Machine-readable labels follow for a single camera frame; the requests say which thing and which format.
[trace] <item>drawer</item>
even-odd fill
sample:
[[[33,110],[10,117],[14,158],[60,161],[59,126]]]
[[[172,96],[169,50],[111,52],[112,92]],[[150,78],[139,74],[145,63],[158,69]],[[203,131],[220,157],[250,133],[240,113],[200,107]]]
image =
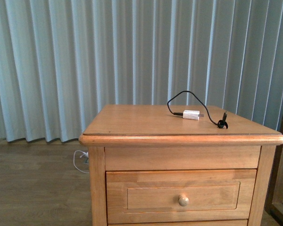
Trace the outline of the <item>drawer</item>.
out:
[[[247,219],[255,177],[255,169],[107,172],[108,223]]]
[[[108,226],[247,226],[247,220],[206,221],[206,222],[179,222],[155,224],[121,224]]]
[[[255,169],[260,146],[106,147],[107,171]]]

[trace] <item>vertical blinds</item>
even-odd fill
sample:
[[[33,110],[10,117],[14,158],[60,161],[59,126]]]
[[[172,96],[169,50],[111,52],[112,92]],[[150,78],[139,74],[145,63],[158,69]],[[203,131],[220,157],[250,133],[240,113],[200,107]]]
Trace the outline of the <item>vertical blinds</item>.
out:
[[[283,0],[0,0],[0,139],[67,141],[186,89],[276,129]]]

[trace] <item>charging cable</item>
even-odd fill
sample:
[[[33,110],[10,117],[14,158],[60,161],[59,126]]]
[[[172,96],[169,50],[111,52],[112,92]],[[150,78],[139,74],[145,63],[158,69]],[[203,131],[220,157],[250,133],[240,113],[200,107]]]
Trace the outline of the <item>charging cable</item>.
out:
[[[218,128],[222,129],[224,126],[225,126],[226,128],[228,128],[227,122],[225,121],[225,120],[226,120],[226,117],[227,117],[227,113],[226,113],[226,112],[224,112],[222,119],[219,120],[218,123],[214,122],[214,121],[212,120],[212,118],[211,118],[209,112],[208,112],[208,108],[202,103],[201,100],[199,100],[199,98],[198,98],[194,93],[192,93],[191,91],[188,91],[188,90],[181,91],[181,92],[178,93],[175,97],[171,98],[171,99],[167,102],[166,105],[167,105],[167,107],[168,107],[170,113],[172,113],[173,115],[182,116],[184,119],[195,119],[195,120],[199,120],[199,117],[204,117],[204,115],[203,115],[203,114],[200,114],[199,111],[189,111],[189,110],[185,110],[183,113],[182,113],[182,112],[172,112],[172,111],[171,111],[171,108],[170,108],[170,106],[169,106],[170,102],[171,102],[172,100],[174,100],[176,97],[178,97],[178,96],[179,96],[180,94],[182,94],[182,93],[191,93],[191,94],[204,106],[204,108],[207,110],[208,118],[210,119],[210,121],[211,121],[213,124],[217,125]]]
[[[88,152],[83,152],[83,151],[81,151],[81,150],[76,150],[75,153],[77,153],[77,152],[83,153],[83,154],[80,156],[80,158],[82,158],[83,156],[85,156],[85,157],[88,158]],[[80,170],[79,168],[77,168],[77,166],[75,165],[75,153],[74,153],[74,166],[75,166],[75,168],[76,168],[78,171],[82,172],[82,173],[89,173],[89,172],[85,172],[85,171],[82,171],[82,170]]]

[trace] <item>white cable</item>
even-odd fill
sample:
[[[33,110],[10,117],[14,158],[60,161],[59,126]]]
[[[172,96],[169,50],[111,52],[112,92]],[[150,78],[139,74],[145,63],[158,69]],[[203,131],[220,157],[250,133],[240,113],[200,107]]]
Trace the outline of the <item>white cable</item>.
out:
[[[88,157],[88,153],[86,153],[86,152],[83,152],[83,151],[81,151],[81,150],[76,150],[75,153],[77,153],[77,152],[82,152],[82,153],[83,153],[83,154],[80,156],[80,158],[82,158],[83,156]],[[74,153],[74,166],[75,166],[75,168],[76,168],[78,171],[82,172],[82,173],[89,173],[89,172],[85,172],[85,171],[82,171],[82,170],[80,170],[79,168],[77,168],[77,166],[75,165],[75,153]]]

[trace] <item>nightstand top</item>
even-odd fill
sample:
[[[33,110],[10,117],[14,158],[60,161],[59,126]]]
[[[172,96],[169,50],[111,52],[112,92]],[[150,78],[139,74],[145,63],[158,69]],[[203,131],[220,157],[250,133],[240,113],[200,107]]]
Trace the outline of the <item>nightstand top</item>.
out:
[[[184,110],[198,110],[204,118],[197,120],[183,119],[172,115],[166,105],[107,105],[96,116],[93,122],[82,134],[82,138],[112,137],[146,138],[150,136],[265,136],[277,137],[276,143],[283,143],[283,135],[273,129],[247,120],[236,114],[227,112],[228,129],[219,129],[208,118],[203,106],[177,106],[172,105],[173,112]],[[208,106],[211,118],[218,122],[222,119],[225,110]]]

